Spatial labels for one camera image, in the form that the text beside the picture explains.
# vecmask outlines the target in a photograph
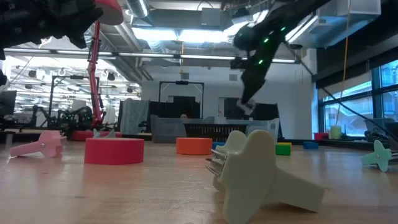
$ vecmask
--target white wall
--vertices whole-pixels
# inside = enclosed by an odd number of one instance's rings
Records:
[[[308,51],[304,61],[316,72],[316,51]],[[155,80],[180,80],[180,68],[147,68]],[[219,98],[240,98],[243,85],[239,70],[228,68],[184,68],[190,73],[190,82],[205,82],[203,116],[218,116]],[[228,81],[229,74],[238,74],[238,82]],[[273,64],[266,83],[254,95],[257,103],[277,103],[282,132],[287,139],[311,139],[318,126],[317,91],[310,75],[301,65]],[[170,96],[194,96],[201,103],[201,92],[193,85],[162,85],[161,101]],[[158,101],[159,81],[142,83],[142,100]]]

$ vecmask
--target pink object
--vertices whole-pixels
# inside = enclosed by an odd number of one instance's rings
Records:
[[[144,161],[144,140],[130,138],[89,138],[85,163],[125,165]]]
[[[45,157],[55,157],[63,151],[63,142],[66,137],[61,137],[59,131],[44,131],[37,142],[10,148],[11,156],[21,156],[34,152],[41,152]]]
[[[314,133],[315,140],[327,140],[329,139],[329,133]]]
[[[109,135],[110,131],[99,131],[101,134],[101,138]],[[121,138],[122,133],[116,132],[116,137]],[[88,138],[94,137],[94,132],[93,131],[74,131],[72,135],[70,136],[69,140],[71,141],[86,141]]]
[[[95,4],[104,12],[98,19],[100,23],[116,26],[123,22],[123,12],[117,0],[95,0]]]

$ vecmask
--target cream plastic object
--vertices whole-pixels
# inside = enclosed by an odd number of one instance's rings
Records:
[[[263,206],[286,203],[318,212],[325,189],[283,170],[275,163],[275,143],[267,131],[253,131],[247,139],[233,131],[218,146],[207,168],[213,185],[226,192],[223,215],[230,224],[246,223]]]

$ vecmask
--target table surface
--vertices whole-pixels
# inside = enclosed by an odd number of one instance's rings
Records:
[[[206,170],[208,156],[183,156],[172,144],[146,142],[129,166],[84,165],[84,143],[61,158],[9,158],[0,149],[0,223],[226,223],[224,195]],[[262,208],[251,223],[397,223],[398,169],[362,167],[365,152],[321,147],[277,156],[280,168],[324,186],[320,213],[287,205]]]

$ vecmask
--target window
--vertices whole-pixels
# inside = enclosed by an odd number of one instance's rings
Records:
[[[371,90],[372,90],[372,82],[368,81],[368,82],[365,82],[360,85],[357,85],[357,86],[354,86],[354,87],[344,90],[342,97],[352,96],[357,93],[363,93],[365,91],[371,91]],[[338,93],[333,94],[333,96],[336,99],[338,99],[338,98],[340,98],[340,94],[341,94],[341,92],[338,92]],[[323,101],[329,101],[329,100],[333,100],[333,98],[330,96],[327,96],[323,99]]]
[[[343,102],[343,104],[367,118],[373,118],[372,97],[365,97],[357,100],[348,100]],[[325,105],[326,132],[329,132],[330,127],[336,124],[338,106],[338,103]],[[348,111],[342,106],[340,106],[340,114],[337,125],[341,126],[342,132],[346,130],[346,133],[349,136],[364,136],[364,132],[366,131],[364,119]]]
[[[398,84],[398,60],[387,63],[380,67],[381,87]]]
[[[398,91],[391,91],[383,94],[383,117],[392,118],[397,120],[398,111],[396,110],[396,105],[398,105]]]

